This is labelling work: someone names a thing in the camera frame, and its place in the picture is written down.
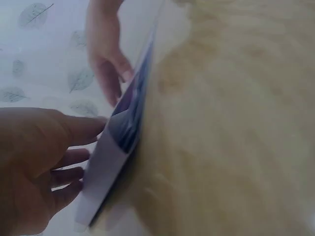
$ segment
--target leaf print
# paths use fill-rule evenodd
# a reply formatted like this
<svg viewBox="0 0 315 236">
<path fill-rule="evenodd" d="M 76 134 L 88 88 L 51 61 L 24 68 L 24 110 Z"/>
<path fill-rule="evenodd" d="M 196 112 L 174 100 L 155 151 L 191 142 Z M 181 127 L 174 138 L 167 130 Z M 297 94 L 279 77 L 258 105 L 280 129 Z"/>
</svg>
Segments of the leaf print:
<svg viewBox="0 0 315 236">
<path fill-rule="evenodd" d="M 18 24 L 21 28 L 33 29 L 39 28 L 45 24 L 48 17 L 48 9 L 54 4 L 46 7 L 42 3 L 33 3 L 25 8 L 19 17 Z"/>
<path fill-rule="evenodd" d="M 25 64 L 20 60 L 15 60 L 13 62 L 12 74 L 14 77 L 21 77 L 24 73 Z"/>
<path fill-rule="evenodd" d="M 71 110 L 85 117 L 97 117 L 98 109 L 89 100 L 78 100 L 70 105 Z"/>
<path fill-rule="evenodd" d="M 25 93 L 18 87 L 7 87 L 0 89 L 0 101 L 1 102 L 18 102 L 25 97 Z"/>
<path fill-rule="evenodd" d="M 94 79 L 94 73 L 87 68 L 83 68 L 80 72 L 70 73 L 68 75 L 68 85 L 70 93 L 75 90 L 84 90 L 91 85 Z"/>
<path fill-rule="evenodd" d="M 72 47 L 83 50 L 87 45 L 87 37 L 85 31 L 77 30 L 72 33 L 70 45 Z"/>
</svg>

